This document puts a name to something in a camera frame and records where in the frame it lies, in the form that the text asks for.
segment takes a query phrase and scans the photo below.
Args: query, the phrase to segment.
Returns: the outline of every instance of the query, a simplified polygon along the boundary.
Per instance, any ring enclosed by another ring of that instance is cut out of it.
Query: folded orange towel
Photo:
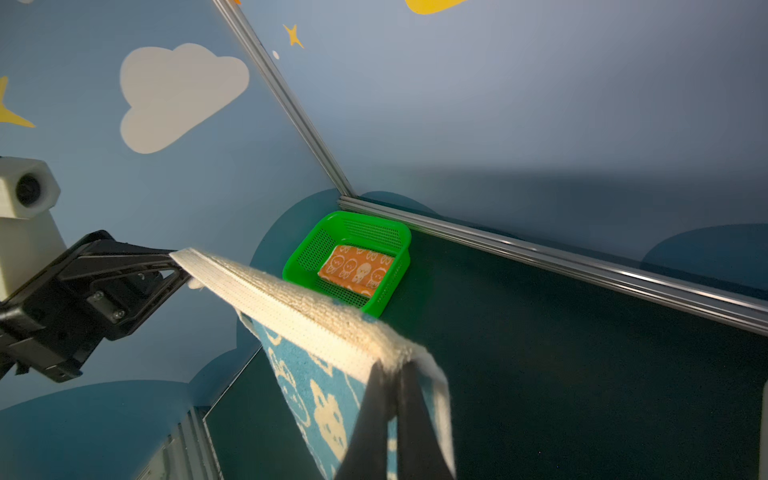
[[[348,290],[372,297],[394,258],[364,248],[339,245],[317,273]]]

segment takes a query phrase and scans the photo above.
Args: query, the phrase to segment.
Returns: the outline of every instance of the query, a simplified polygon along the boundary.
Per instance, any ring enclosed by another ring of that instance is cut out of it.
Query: table surface
[[[381,320],[451,389],[458,477],[756,478],[768,339],[414,233]],[[321,478],[260,353],[208,417],[226,480]]]

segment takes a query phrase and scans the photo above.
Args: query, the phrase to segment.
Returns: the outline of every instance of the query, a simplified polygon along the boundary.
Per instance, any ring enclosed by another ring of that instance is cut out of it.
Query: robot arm
[[[0,377],[80,376],[102,339],[131,335],[190,278],[173,250],[103,230],[67,249],[48,211],[59,192],[45,162],[0,157]]]

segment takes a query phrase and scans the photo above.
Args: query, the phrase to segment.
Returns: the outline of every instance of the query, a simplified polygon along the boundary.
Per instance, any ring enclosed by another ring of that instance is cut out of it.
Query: white camera housing
[[[0,157],[0,301],[67,250],[48,211],[60,193],[44,161]]]

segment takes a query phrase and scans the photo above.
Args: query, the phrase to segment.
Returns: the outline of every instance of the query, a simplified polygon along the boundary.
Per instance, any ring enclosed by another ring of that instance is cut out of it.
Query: blue and white towel
[[[171,256],[232,305],[263,344],[323,477],[333,478],[355,428],[371,367],[397,372],[413,361],[446,465],[455,475],[448,382],[420,345],[351,306],[221,257],[186,249]],[[389,425],[388,480],[397,478],[396,420]]]

